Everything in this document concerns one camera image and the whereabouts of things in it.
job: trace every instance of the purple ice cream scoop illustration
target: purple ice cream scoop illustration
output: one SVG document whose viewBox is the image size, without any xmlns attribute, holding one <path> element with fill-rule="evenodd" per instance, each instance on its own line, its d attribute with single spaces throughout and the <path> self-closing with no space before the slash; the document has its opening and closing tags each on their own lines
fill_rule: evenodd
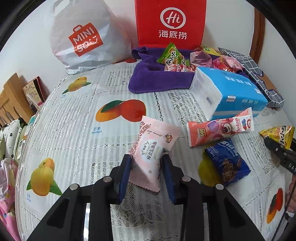
<svg viewBox="0 0 296 241">
<path fill-rule="evenodd" d="M 212 120 L 207 124 L 207 127 L 213 132 L 217 132 L 219 130 L 219 123 L 216 120 Z"/>
</svg>

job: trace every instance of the cable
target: cable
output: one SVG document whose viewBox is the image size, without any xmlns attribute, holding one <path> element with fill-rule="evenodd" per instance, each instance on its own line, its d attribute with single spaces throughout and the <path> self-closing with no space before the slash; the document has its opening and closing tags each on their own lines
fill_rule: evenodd
<svg viewBox="0 0 296 241">
<path fill-rule="evenodd" d="M 288 207 L 289 207 L 289 205 L 290 205 L 290 202 L 291 202 L 291 199 L 292 199 L 292 196 L 293 196 L 293 193 L 294 193 L 295 188 L 296 188 L 296 182 L 294 183 L 294 186 L 293 186 L 293 189 L 292 189 L 291 195 L 290 195 L 289 200 L 288 200 L 288 202 L 287 202 L 287 206 L 285 207 L 284 213 L 283 213 L 283 215 L 282 215 L 282 217 L 281 217 L 281 220 L 280 220 L 280 222 L 279 222 L 279 225 L 277 226 L 277 228 L 276 228 L 276 232 L 274 233 L 274 236 L 272 237 L 272 240 L 271 240 L 271 241 L 274 241 L 274 239 L 275 239 L 275 237 L 276 237 L 276 234 L 277 234 L 277 232 L 279 231 L 279 227 L 280 227 L 281 222 L 283 221 L 283 219 L 284 219 L 284 217 L 285 217 L 285 214 L 286 214 L 286 212 L 287 212 L 287 210 L 288 210 Z"/>
</svg>

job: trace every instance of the wooden chair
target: wooden chair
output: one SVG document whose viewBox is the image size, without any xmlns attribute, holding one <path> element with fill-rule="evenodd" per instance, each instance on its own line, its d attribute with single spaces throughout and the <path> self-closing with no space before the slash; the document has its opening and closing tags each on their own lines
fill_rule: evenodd
<svg viewBox="0 0 296 241">
<path fill-rule="evenodd" d="M 20 117 L 28 123 L 34 114 L 22 91 L 25 85 L 26 83 L 17 76 L 17 73 L 14 73 L 3 85 L 3 91 L 0 94 L 0 125 L 2 127 Z"/>
</svg>

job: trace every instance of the silver screw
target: silver screw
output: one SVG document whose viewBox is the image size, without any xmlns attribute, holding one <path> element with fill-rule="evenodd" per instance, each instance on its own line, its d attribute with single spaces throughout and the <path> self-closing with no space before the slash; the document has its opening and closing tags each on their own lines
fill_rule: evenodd
<svg viewBox="0 0 296 241">
<path fill-rule="evenodd" d="M 105 183 L 111 182 L 111 181 L 112 181 L 112 177 L 110 177 L 110 176 L 104 177 L 104 178 L 103 178 L 103 181 L 104 181 Z"/>
<path fill-rule="evenodd" d="M 188 177 L 188 176 L 183 176 L 183 177 L 182 177 L 182 181 L 183 181 L 183 182 L 190 182 L 190 180 L 191 180 L 191 178 Z"/>
<path fill-rule="evenodd" d="M 216 184 L 216 188 L 218 190 L 223 190 L 224 189 L 224 186 L 222 184 Z"/>
<path fill-rule="evenodd" d="M 76 190 L 78 188 L 78 185 L 76 183 L 73 183 L 70 185 L 71 190 Z"/>
</svg>

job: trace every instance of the tissue pack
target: tissue pack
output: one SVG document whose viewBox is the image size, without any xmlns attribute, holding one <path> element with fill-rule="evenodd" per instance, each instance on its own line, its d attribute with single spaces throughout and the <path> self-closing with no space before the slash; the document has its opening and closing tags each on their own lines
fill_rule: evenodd
<svg viewBox="0 0 296 241">
<path fill-rule="evenodd" d="M 256 117 L 267 104 L 248 78 L 219 69 L 196 68 L 190 88 L 207 121 L 230 118 L 249 107 Z"/>
</svg>

